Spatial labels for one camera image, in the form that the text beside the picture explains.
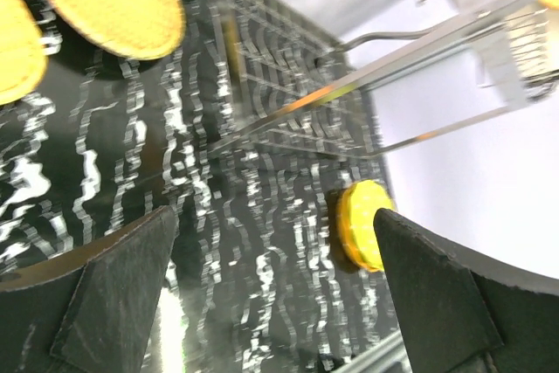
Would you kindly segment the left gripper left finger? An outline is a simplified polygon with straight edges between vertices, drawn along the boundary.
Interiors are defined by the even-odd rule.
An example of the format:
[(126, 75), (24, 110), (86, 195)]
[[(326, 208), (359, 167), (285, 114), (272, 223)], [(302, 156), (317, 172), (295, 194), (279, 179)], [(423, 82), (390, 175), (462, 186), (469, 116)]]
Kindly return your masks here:
[(138, 372), (176, 237), (160, 207), (1, 276), (3, 372)]

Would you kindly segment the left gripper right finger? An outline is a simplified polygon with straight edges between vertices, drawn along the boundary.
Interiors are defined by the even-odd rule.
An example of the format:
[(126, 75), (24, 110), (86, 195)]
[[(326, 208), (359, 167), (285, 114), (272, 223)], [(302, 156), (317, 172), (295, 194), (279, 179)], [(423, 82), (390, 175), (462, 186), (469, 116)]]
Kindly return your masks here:
[(377, 243), (415, 372), (556, 372), (558, 281), (488, 257), (394, 211)]

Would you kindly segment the green polka-dot plate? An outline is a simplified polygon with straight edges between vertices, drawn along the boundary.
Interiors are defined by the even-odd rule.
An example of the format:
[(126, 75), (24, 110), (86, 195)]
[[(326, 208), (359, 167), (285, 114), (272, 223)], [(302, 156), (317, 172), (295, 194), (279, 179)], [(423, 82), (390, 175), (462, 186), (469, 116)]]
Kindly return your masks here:
[(396, 206), (387, 190), (376, 181), (367, 179), (353, 183), (343, 196), (349, 232), (362, 262), (368, 272), (383, 272), (383, 261), (374, 228), (379, 210), (394, 211)]

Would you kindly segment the large orange woven tray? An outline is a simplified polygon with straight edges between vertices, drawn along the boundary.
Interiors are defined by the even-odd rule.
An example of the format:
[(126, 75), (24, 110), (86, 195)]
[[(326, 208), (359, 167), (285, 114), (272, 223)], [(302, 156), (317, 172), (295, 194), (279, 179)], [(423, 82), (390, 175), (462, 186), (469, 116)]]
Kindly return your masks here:
[(1, 0), (1, 105), (20, 100), (47, 68), (42, 33), (24, 0)]

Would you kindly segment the orange polka-dot plate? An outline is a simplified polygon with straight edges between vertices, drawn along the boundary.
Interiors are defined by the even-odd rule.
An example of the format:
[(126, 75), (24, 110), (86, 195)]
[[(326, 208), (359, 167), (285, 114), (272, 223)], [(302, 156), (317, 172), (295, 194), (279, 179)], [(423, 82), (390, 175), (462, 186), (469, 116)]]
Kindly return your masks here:
[(345, 189), (337, 191), (335, 199), (335, 236), (339, 242), (339, 248), (344, 254), (345, 265), (351, 265), (353, 272), (362, 268), (362, 262), (358, 256), (355, 245), (352, 243), (349, 232), (348, 216), (344, 207), (343, 196)]

